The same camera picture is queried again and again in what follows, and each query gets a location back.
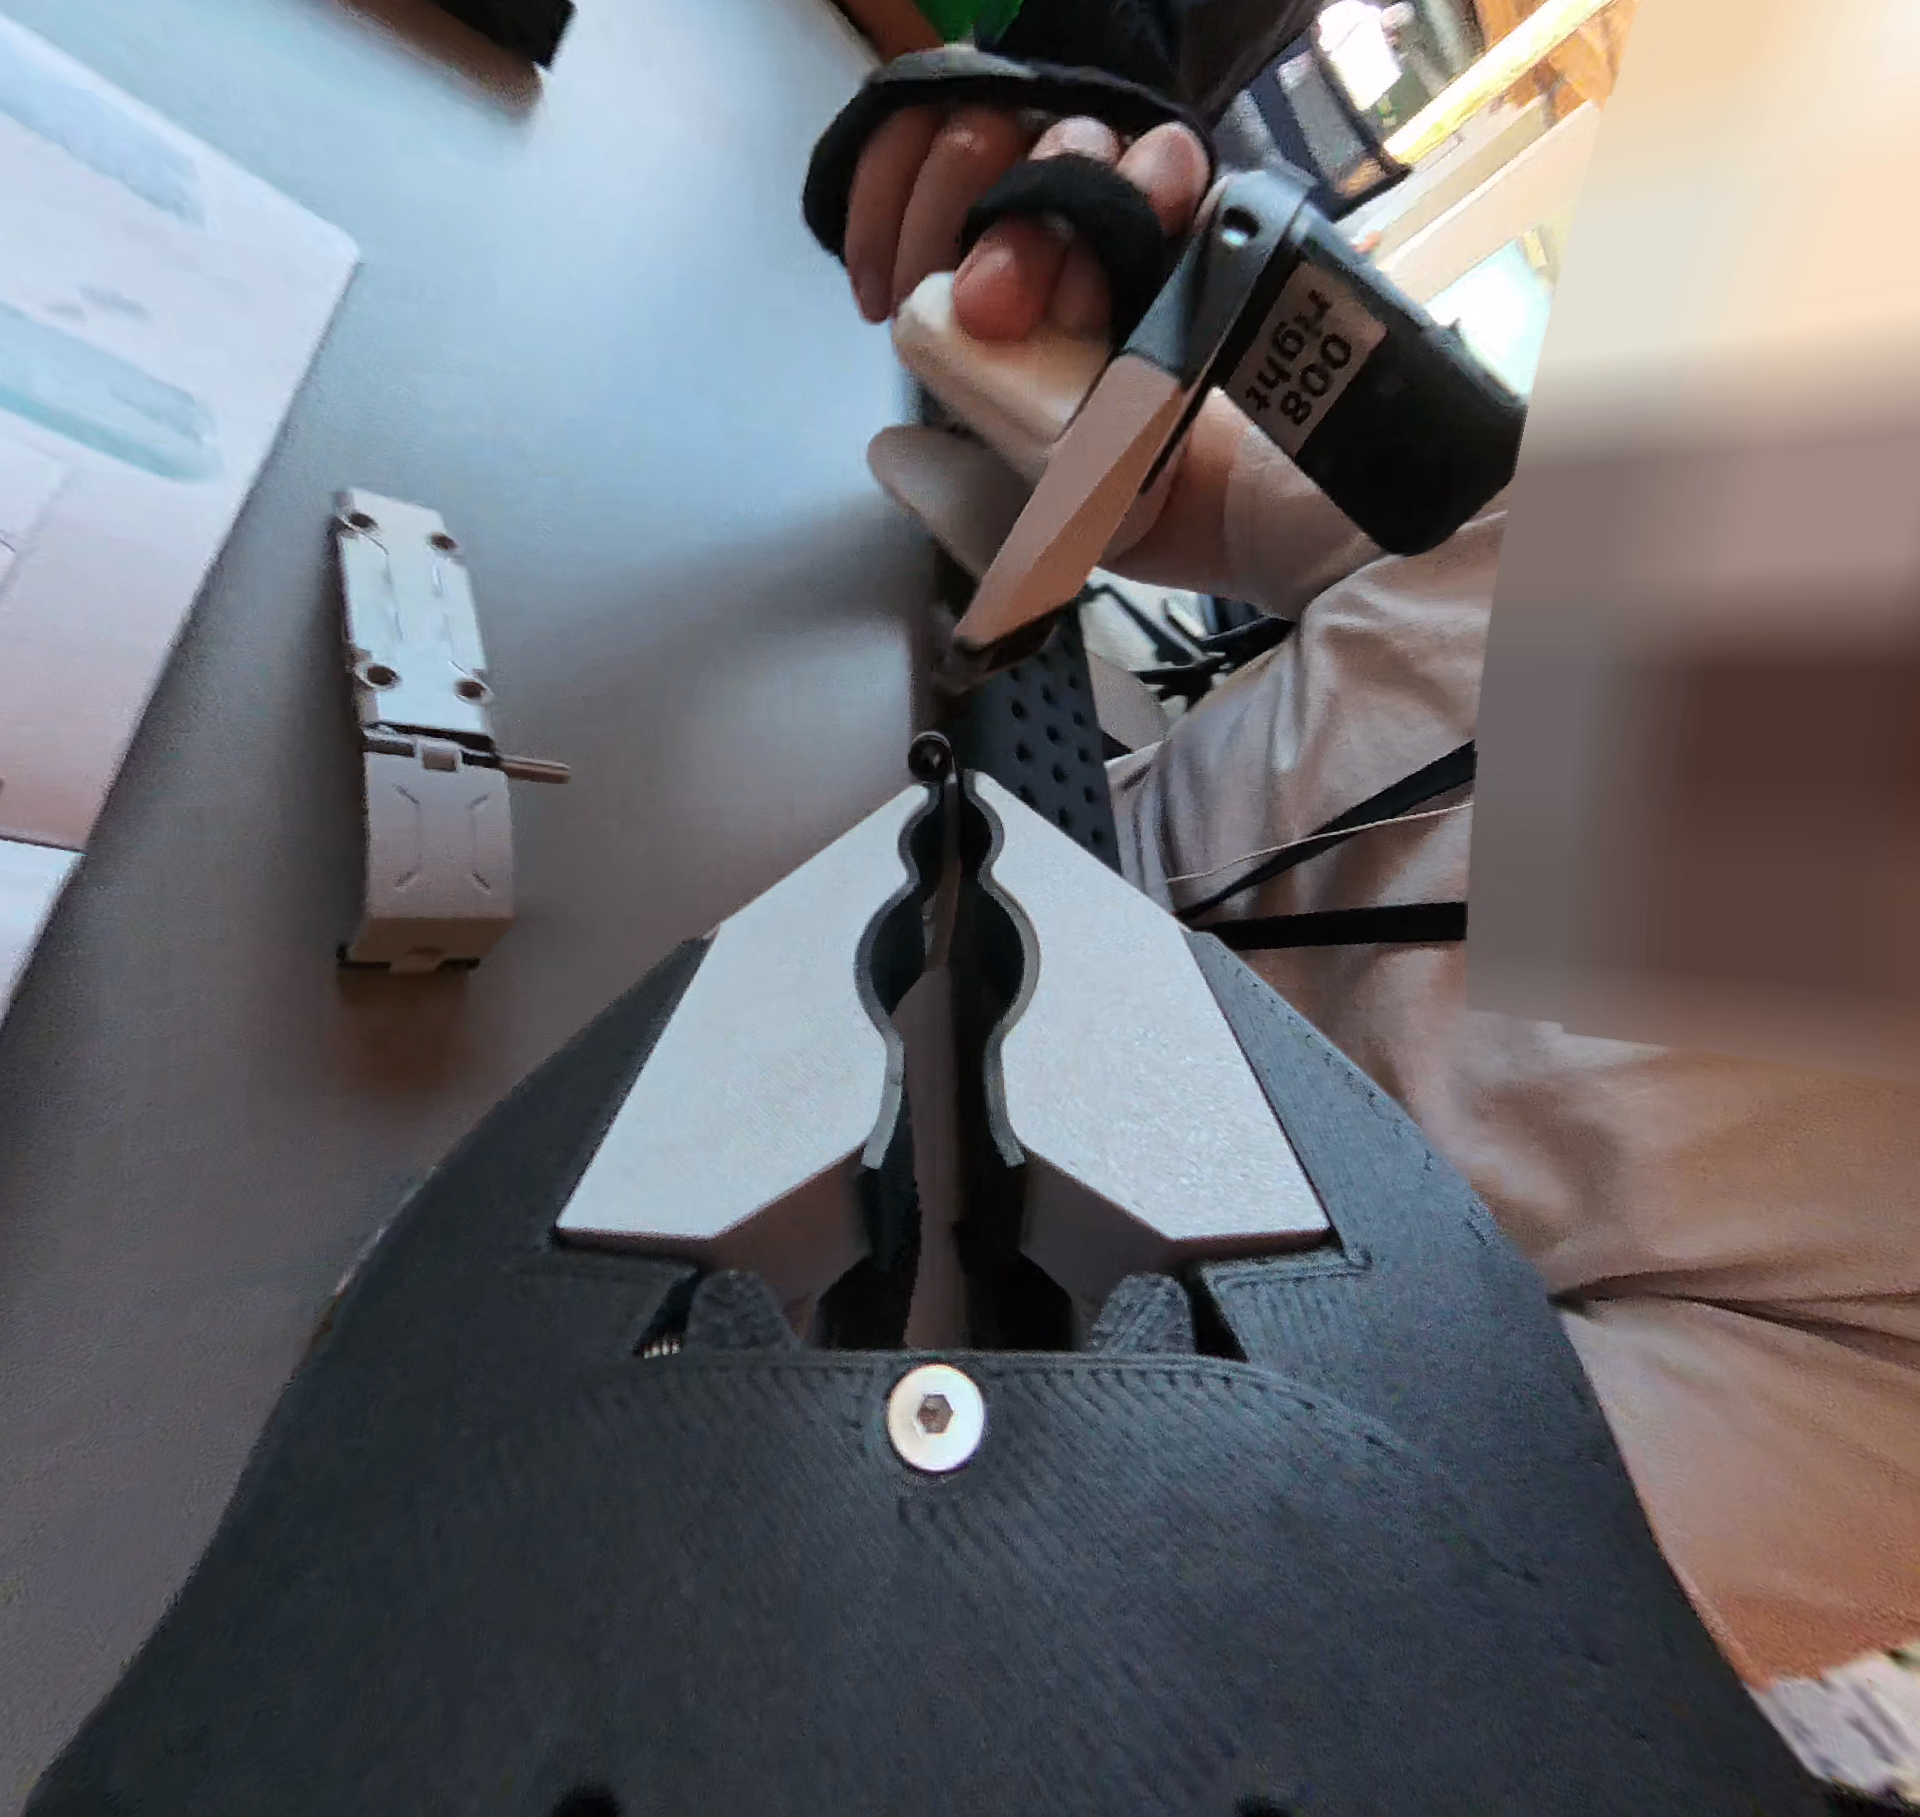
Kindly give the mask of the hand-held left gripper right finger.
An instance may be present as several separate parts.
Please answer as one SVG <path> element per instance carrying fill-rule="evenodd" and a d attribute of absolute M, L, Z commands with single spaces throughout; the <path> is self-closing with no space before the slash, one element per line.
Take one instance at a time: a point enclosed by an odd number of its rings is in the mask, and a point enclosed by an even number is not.
<path fill-rule="evenodd" d="M 990 1113 L 1022 1163 L 1016 1247 L 1093 1311 L 1126 1277 L 1333 1240 L 1188 930 L 993 777 L 981 894 L 1022 979 Z"/>

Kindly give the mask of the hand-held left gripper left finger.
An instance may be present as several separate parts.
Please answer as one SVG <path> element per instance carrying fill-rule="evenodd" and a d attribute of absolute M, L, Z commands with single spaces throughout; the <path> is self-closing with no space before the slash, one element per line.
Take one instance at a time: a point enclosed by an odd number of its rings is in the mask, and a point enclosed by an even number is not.
<path fill-rule="evenodd" d="M 724 920 L 556 1218 L 564 1244 L 756 1275 L 817 1302 L 881 1241 L 860 1196 L 904 1106 L 932 788 Z"/>

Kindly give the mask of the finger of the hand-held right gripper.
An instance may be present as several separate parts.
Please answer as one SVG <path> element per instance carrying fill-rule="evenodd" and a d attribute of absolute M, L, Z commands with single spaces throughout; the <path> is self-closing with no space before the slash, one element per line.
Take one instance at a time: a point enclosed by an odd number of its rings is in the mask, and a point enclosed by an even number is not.
<path fill-rule="evenodd" d="M 1185 427 L 1193 389 L 1151 354 L 1121 352 L 1048 459 L 959 615 L 946 679 L 993 679 L 1042 650 Z"/>

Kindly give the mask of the small black pin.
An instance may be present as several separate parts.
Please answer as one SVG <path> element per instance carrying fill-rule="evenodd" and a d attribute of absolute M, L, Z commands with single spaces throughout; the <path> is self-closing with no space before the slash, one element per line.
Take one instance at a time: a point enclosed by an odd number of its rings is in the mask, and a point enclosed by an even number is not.
<path fill-rule="evenodd" d="M 932 817 L 913 831 L 911 856 L 921 878 L 921 942 L 926 975 L 950 966 L 950 945 L 962 920 L 966 876 L 966 786 L 958 751 L 942 729 L 913 735 L 904 764 L 932 807 Z"/>

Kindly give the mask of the grey desk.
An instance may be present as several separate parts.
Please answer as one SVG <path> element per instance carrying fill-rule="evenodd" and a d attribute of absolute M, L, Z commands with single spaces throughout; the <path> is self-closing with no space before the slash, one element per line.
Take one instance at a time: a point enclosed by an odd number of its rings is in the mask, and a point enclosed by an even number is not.
<path fill-rule="evenodd" d="M 926 549 L 801 221 L 824 0 L 575 0 L 549 74 L 421 0 L 4 0 L 360 269 L 4 1029 L 4 1811 L 140 1648 L 338 1279 L 530 1068 L 900 773 Z M 357 759 L 325 517 L 468 548 L 520 911 L 334 962 Z"/>

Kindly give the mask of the person's right hand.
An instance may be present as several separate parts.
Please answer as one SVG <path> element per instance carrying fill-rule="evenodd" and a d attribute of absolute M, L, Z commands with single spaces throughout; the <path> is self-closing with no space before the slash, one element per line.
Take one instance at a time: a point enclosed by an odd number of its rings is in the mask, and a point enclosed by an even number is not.
<path fill-rule="evenodd" d="M 1049 325 L 1080 341 L 1110 334 L 1110 296 L 1090 247 L 1048 221 L 1001 221 L 962 245 L 978 197 L 1033 158 L 1089 158 L 1140 189 L 1163 234 L 1193 224 L 1214 167 L 1185 125 L 1134 144 L 1096 120 L 1045 128 L 966 104 L 911 107 L 888 120 L 852 176 L 844 269 L 863 320 L 881 324 L 937 274 L 950 274 L 958 325 L 981 344 L 1012 344 Z"/>

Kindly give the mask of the black perforated panel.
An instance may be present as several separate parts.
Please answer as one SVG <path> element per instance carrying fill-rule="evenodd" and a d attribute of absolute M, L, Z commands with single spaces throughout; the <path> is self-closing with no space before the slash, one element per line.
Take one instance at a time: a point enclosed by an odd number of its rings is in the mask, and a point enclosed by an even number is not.
<path fill-rule="evenodd" d="M 1076 616 L 1048 647 L 985 679 L 950 712 L 958 763 L 993 777 L 1026 808 L 1121 873 L 1108 740 L 1096 721 Z"/>

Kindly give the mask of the grey toy block assembly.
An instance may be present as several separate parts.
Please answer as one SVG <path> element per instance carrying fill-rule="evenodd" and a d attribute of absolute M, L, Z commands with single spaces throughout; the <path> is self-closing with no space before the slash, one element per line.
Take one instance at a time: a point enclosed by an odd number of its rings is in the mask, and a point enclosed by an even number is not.
<path fill-rule="evenodd" d="M 364 773 L 364 911 L 341 961 L 473 968 L 516 921 L 516 782 L 571 767 L 501 747 L 463 548 L 437 510 L 347 488 L 332 517 Z"/>

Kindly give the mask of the person's beige clothing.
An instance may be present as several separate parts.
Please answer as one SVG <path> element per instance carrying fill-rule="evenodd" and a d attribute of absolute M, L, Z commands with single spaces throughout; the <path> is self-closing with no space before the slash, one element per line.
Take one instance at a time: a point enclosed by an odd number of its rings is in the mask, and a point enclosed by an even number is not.
<path fill-rule="evenodd" d="M 1305 837 L 1474 734 L 1483 636 L 1316 600 L 1116 767 L 1126 873 Z M 1541 1270 L 1654 1535 L 1756 1683 L 1916 1654 L 1916 1091 L 1467 1010 L 1446 945 L 1244 962 Z"/>

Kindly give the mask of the white printed paper sheet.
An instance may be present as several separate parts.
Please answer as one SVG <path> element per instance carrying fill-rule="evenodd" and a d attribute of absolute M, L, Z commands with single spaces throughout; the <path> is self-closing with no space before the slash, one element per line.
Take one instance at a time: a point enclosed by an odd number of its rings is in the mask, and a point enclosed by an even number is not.
<path fill-rule="evenodd" d="M 60 847 L 4 841 L 4 953 L 0 953 L 0 1014 L 8 1019 L 11 994 L 31 966 L 60 894 L 78 870 L 81 856 Z"/>
<path fill-rule="evenodd" d="M 357 269 L 4 20 L 4 837 L 85 849 Z"/>

